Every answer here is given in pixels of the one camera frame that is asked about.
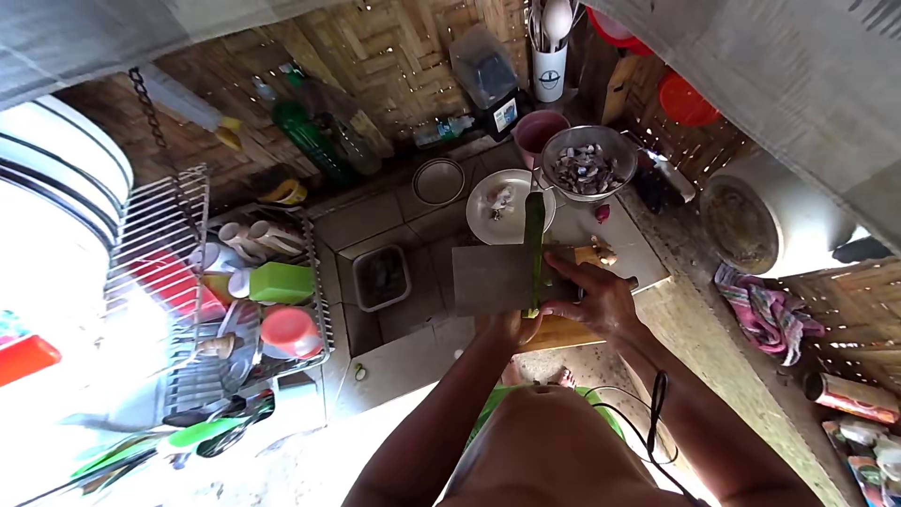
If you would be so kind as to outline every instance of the person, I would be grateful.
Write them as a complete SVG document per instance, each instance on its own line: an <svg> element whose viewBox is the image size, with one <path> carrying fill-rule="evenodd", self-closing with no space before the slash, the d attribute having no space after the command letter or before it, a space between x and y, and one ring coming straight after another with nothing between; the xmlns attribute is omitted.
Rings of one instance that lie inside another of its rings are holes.
<svg viewBox="0 0 901 507"><path fill-rule="evenodd" d="M545 259L581 286L586 297L579 303L546 303L541 316L570 318L602 336L649 389L658 373L666 372L660 416L721 505L822 505L778 454L641 323L625 280L591 264L576 266L550 254ZM498 376L517 347L535 335L541 316L520 319L515 312L478 318L476 336L463 355L388 436L343 505L428 507L445 485L441 507L703 504L657 488L606 419L564 386L509 392L466 447Z"/></svg>

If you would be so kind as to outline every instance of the red onion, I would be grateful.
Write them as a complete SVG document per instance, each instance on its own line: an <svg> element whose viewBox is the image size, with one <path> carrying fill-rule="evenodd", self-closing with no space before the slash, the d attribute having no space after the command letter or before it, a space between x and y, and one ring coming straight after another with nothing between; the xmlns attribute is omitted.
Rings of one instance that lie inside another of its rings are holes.
<svg viewBox="0 0 901 507"><path fill-rule="evenodd" d="M595 210L595 220L598 224L603 224L610 217L610 205L602 204Z"/></svg>

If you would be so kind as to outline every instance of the woven bamboo wall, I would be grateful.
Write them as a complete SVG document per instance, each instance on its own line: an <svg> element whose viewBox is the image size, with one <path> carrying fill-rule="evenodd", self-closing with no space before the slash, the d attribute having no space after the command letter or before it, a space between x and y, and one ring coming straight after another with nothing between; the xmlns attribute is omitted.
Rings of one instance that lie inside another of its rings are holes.
<svg viewBox="0 0 901 507"><path fill-rule="evenodd" d="M901 262L866 261L849 268L787 277L773 283L801 297L826 326L806 338L804 354L827 372L901 395Z"/></svg>
<svg viewBox="0 0 901 507"><path fill-rule="evenodd" d="M698 190L729 160L742 157L757 144L735 125L721 118L703 127L681 125L660 107L657 84L669 69L656 56L638 58L627 90L622 120L646 148L667 157Z"/></svg>
<svg viewBox="0 0 901 507"><path fill-rule="evenodd" d="M447 59L450 44L474 24L484 23L505 44L521 84L528 86L526 7L521 0L358 0L166 55L154 63L211 106L244 122L244 151L235 152L161 107L161 130L172 159L178 167L206 162L213 168L217 199L247 198L247 180L279 163L313 178L315 186L318 170L272 124L251 83L260 76L290 95L278 65L291 60L355 98L365 114L354 126L379 154L389 156L409 146L417 125L469 111ZM123 147L139 184L168 174L123 74L58 96Z"/></svg>

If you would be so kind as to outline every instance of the foot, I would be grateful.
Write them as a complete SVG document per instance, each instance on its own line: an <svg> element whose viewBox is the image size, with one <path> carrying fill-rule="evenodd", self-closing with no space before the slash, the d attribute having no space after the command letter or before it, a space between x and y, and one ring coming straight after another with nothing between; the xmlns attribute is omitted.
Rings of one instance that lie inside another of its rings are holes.
<svg viewBox="0 0 901 507"><path fill-rule="evenodd" d="M523 376L519 373L519 365L516 364L516 361L511 357L510 362L507 363L506 368L504 368L504 372L501 373L501 385L512 387L522 383Z"/></svg>
<svg viewBox="0 0 901 507"><path fill-rule="evenodd" d="M548 383L557 384L561 387L569 387L570 389L576 387L576 379L572 376L572 372L566 366L560 368L560 371L551 377L551 379L548 380Z"/></svg>

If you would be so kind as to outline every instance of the white utensil holder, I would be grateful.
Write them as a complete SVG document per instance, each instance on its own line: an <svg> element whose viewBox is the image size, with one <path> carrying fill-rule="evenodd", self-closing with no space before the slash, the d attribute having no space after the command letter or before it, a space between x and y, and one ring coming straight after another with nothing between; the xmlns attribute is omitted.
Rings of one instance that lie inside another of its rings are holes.
<svg viewBox="0 0 901 507"><path fill-rule="evenodd" d="M566 50L569 44L554 52L541 52L532 46L532 88L535 98L553 102L563 95L563 75L566 73Z"/></svg>

